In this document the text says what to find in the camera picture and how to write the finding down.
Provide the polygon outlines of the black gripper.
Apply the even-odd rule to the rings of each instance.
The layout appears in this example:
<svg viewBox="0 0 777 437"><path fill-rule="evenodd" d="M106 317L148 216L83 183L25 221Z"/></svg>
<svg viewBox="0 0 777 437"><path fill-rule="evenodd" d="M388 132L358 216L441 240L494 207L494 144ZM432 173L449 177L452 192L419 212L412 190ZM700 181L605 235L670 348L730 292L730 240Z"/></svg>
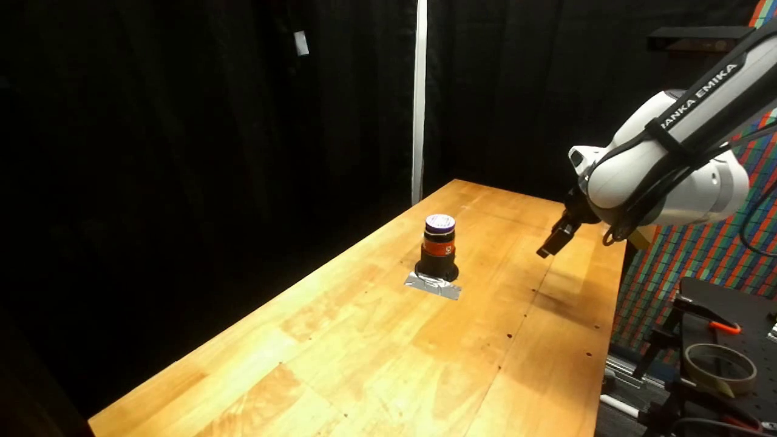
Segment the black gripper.
<svg viewBox="0 0 777 437"><path fill-rule="evenodd" d="M585 195L580 190L571 190L564 200L564 216L559 221L559 229L551 232L551 235L541 243L536 256L540 257L559 256L583 223L597 223L597 221L599 216L591 209Z"/></svg>

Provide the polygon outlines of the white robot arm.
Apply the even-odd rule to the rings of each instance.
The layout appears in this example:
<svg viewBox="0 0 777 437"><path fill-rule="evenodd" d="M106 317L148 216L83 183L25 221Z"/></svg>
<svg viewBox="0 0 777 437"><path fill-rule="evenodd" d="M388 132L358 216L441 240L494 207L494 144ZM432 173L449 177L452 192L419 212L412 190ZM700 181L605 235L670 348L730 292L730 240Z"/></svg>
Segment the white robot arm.
<svg viewBox="0 0 777 437"><path fill-rule="evenodd" d="M606 147L571 147L576 186L536 256L557 256L583 223L605 245L648 223L721 221L748 196L730 133L774 105L777 22L751 33L688 91L645 101Z"/></svg>

